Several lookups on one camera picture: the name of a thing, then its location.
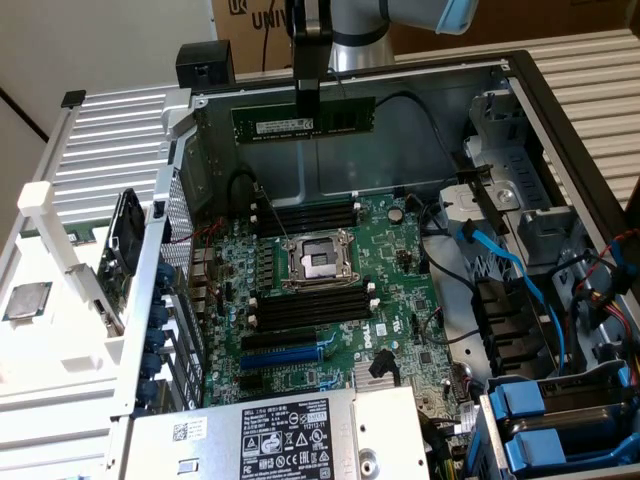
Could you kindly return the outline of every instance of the white label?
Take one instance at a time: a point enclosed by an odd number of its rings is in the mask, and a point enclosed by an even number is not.
[[[473,426],[476,424],[479,409],[480,406],[474,405],[472,401],[460,404],[460,425],[454,427],[456,435],[471,433]]]
[[[387,326],[384,323],[378,323],[376,325],[376,335],[378,337],[386,337],[386,335],[387,335]]]
[[[313,130],[313,118],[296,118],[294,120],[277,120],[274,122],[256,123],[256,133],[296,132],[299,130]]]
[[[393,321],[393,331],[396,333],[400,333],[402,331],[402,324],[400,323],[400,319],[397,316]]]
[[[364,338],[364,348],[373,348],[371,344],[371,330],[369,330],[368,323],[362,326],[362,337]]]
[[[307,421],[303,423],[326,422],[327,412],[315,412],[307,414]]]
[[[207,417],[198,417],[173,425],[173,441],[201,440],[207,437]]]

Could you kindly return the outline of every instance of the warning label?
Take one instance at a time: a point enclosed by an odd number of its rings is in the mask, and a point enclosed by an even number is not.
[[[240,480],[333,480],[329,401],[242,412]]]

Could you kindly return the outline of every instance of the ram slot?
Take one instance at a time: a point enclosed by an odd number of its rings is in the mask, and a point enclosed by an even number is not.
[[[258,302],[257,328],[264,332],[363,320],[371,317],[369,302],[361,286],[267,297]]]
[[[282,226],[270,209],[263,209],[259,212],[258,235],[260,237],[281,235],[282,227],[287,234],[297,234],[354,227],[357,224],[357,212],[353,201],[280,208],[277,209],[277,213]]]

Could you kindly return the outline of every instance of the red wire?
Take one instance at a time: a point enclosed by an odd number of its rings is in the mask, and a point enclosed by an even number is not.
[[[631,237],[633,235],[640,236],[640,228],[633,228],[631,230],[627,230],[624,233],[621,233],[620,235],[615,236],[611,243],[613,243],[613,242],[621,242],[621,241],[626,240],[627,238],[629,238],[629,237]],[[610,250],[611,250],[611,244],[607,245],[607,247],[600,252],[600,255],[598,255],[598,258],[600,260],[602,260],[604,258],[604,256],[607,254],[607,252],[609,252]],[[595,271],[595,269],[597,267],[598,267],[598,262],[595,262],[593,265],[591,265],[591,267],[589,267],[589,270],[587,270],[586,275],[584,276],[582,281],[576,287],[576,291],[582,290],[582,288],[584,287],[584,282],[587,281],[587,279],[591,276],[591,274]]]

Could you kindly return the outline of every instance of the white wall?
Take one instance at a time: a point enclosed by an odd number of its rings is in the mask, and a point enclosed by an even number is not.
[[[180,45],[212,38],[208,0],[0,0],[0,86],[49,134],[69,90],[175,83]],[[44,143],[0,102],[0,246]]]

